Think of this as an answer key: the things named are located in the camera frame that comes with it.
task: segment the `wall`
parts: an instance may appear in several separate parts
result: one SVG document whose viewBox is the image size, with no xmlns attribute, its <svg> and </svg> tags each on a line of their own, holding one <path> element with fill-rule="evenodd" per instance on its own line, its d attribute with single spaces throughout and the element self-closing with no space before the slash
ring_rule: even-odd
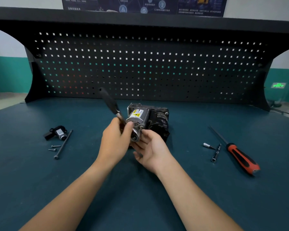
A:
<svg viewBox="0 0 289 231">
<path fill-rule="evenodd" d="M 0 0 L 0 6 L 63 9 L 62 0 Z M 227 0 L 224 17 L 289 21 L 289 0 Z M 28 92 L 31 76 L 23 46 L 0 32 L 0 91 Z M 273 82 L 287 85 L 273 89 Z M 289 50 L 274 59 L 265 86 L 267 99 L 289 101 Z"/>
</svg>

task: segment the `warning sticker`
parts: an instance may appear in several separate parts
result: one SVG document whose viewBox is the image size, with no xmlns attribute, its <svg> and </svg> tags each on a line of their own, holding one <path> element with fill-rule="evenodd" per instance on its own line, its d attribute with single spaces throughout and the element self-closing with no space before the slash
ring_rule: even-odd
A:
<svg viewBox="0 0 289 231">
<path fill-rule="evenodd" d="M 138 117 L 140 118 L 144 111 L 142 109 L 135 109 L 129 117 Z"/>
</svg>

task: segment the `red screwdriver handle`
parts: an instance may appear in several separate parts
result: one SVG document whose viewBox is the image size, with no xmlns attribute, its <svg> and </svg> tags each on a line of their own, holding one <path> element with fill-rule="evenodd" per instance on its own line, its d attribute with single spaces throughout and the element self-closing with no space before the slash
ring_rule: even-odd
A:
<svg viewBox="0 0 289 231">
<path fill-rule="evenodd" d="M 238 147 L 234 143 L 228 143 L 226 145 L 228 151 L 234 155 L 240 165 L 251 175 L 254 175 L 256 172 L 260 170 L 259 165 L 251 159 L 248 155 L 246 155 L 243 151 L 239 150 Z"/>
</svg>

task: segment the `forearm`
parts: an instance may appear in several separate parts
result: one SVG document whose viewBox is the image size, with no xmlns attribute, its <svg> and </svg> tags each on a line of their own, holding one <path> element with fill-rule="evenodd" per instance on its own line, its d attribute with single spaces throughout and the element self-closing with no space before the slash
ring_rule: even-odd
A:
<svg viewBox="0 0 289 231">
<path fill-rule="evenodd" d="M 98 162 L 85 171 L 20 230 L 76 230 L 97 191 L 112 170 Z"/>
<path fill-rule="evenodd" d="M 187 231 L 242 230 L 193 182 L 173 158 L 157 173 Z"/>
</svg>

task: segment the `ratchet handle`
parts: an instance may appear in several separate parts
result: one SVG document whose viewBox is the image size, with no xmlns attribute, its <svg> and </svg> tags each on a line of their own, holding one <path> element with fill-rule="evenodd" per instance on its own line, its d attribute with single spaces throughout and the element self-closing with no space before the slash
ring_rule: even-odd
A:
<svg viewBox="0 0 289 231">
<path fill-rule="evenodd" d="M 226 148 L 240 163 L 240 165 L 247 171 L 247 173 L 254 175 L 260 170 L 259 165 L 243 151 L 238 149 L 238 147 L 234 143 L 228 143 L 226 145 Z"/>
<path fill-rule="evenodd" d="M 120 112 L 117 102 L 108 94 L 105 88 L 101 87 L 99 89 L 100 95 L 102 99 L 105 101 L 108 108 L 111 110 L 111 112 L 116 115 L 118 112 Z"/>
</svg>

